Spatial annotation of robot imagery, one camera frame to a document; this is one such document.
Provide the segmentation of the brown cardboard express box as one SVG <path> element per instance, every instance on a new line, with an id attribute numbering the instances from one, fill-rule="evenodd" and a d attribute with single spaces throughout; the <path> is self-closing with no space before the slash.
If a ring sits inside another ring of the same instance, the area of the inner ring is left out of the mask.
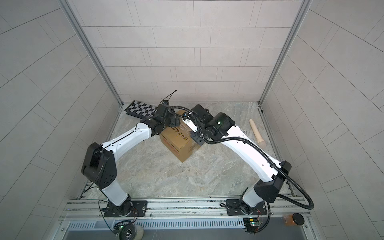
<path id="1" fill-rule="evenodd" d="M 180 118 L 178 127 L 167 127 L 160 134 L 162 143 L 179 159 L 185 162 L 201 146 L 196 143 L 191 133 L 193 131 Z"/>

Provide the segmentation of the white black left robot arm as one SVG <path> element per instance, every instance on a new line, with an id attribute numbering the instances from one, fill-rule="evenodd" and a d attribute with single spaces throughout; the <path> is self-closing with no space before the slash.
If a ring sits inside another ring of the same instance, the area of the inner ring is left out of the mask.
<path id="1" fill-rule="evenodd" d="M 133 212 L 132 198 L 120 186 L 117 175 L 117 162 L 120 157 L 139 143 L 160 134 L 167 127 L 178 127 L 180 118 L 175 115 L 165 117 L 155 114 L 142 119 L 132 129 L 103 144 L 88 146 L 82 174 L 108 198 L 110 212 L 122 217 Z"/>

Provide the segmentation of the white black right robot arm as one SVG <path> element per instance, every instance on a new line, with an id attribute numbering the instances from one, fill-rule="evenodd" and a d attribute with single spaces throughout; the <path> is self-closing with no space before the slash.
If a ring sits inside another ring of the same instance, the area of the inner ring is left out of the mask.
<path id="1" fill-rule="evenodd" d="M 288 162 L 279 162 L 259 149 L 236 125 L 235 121 L 224 113 L 218 113 L 213 117 L 207 109 L 196 105 L 185 115 L 190 117 L 206 143 L 212 145 L 221 143 L 227 146 L 259 176 L 260 180 L 242 194 L 237 207 L 239 210 L 250 215 L 257 204 L 273 203 L 276 200 L 286 178 L 273 168 L 266 158 L 269 158 L 278 169 L 283 167 L 283 172 L 286 174 L 292 167 Z"/>

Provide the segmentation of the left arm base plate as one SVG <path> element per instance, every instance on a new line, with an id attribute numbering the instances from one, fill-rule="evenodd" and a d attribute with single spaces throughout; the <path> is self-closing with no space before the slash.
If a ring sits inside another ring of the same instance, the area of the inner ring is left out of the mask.
<path id="1" fill-rule="evenodd" d="M 147 204 L 147 201 L 126 200 L 120 206 L 115 206 L 112 202 L 108 201 L 107 206 L 101 208 L 101 211 L 104 214 L 104 217 L 107 218 L 144 217 Z"/>

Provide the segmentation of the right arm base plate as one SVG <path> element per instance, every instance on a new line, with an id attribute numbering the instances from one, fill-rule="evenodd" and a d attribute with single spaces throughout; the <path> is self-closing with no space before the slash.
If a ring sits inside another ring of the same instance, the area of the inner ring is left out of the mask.
<path id="1" fill-rule="evenodd" d="M 249 214 L 242 211 L 239 199 L 226 199 L 224 208 L 227 210 L 228 216 L 267 216 L 268 210 L 265 202 L 258 203 L 254 208 L 251 208 Z"/>

